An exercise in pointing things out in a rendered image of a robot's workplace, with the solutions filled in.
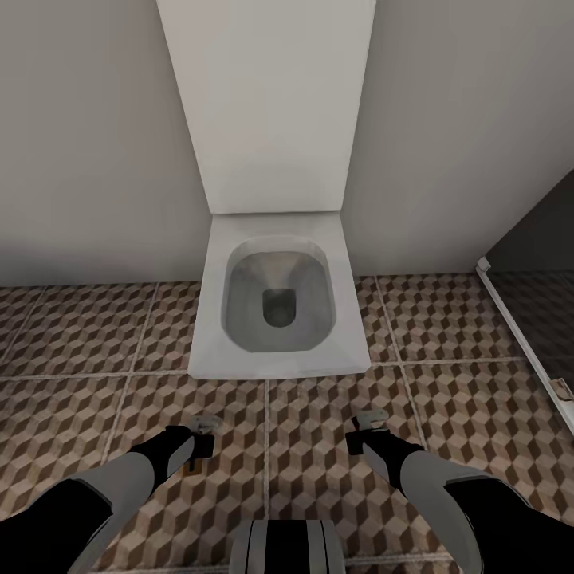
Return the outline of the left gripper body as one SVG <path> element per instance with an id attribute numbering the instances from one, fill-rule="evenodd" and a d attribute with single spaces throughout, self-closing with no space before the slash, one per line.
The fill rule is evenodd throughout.
<path id="1" fill-rule="evenodd" d="M 201 435 L 201 433 L 201 430 L 199 430 L 199 434 L 193 434 L 195 437 L 195 450 L 192 453 L 191 458 L 187 461 L 192 461 L 196 458 L 212 457 L 214 449 L 214 435 Z"/>

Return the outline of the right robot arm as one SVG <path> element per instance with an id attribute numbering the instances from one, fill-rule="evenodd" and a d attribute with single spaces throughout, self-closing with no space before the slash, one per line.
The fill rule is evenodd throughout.
<path id="1" fill-rule="evenodd" d="M 465 574 L 574 574 L 574 527 L 532 508 L 490 473 L 440 458 L 372 423 L 383 408 L 357 411 L 349 454 L 362 454 L 399 488 Z"/>

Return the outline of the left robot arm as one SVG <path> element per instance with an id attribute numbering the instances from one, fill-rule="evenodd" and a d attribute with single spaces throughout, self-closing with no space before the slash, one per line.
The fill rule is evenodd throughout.
<path id="1" fill-rule="evenodd" d="M 86 574 L 156 487 L 187 461 L 211 458 L 218 415 L 192 415 L 92 469 L 70 474 L 0 522 L 0 574 Z"/>

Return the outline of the robot trunk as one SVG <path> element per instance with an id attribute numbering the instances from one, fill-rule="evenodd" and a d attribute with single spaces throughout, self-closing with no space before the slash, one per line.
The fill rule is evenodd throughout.
<path id="1" fill-rule="evenodd" d="M 333 520 L 242 520 L 228 574 L 346 574 Z"/>

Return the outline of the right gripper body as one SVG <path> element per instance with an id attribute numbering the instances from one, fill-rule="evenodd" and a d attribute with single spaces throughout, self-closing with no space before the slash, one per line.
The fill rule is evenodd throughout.
<path id="1" fill-rule="evenodd" d="M 368 431 L 368 429 L 366 431 L 362 430 L 362 431 L 358 431 L 358 432 L 348 432 L 346 434 L 346 443 L 348 444 L 349 454 L 362 454 L 363 453 L 362 438 L 364 438 L 367 431 Z"/>

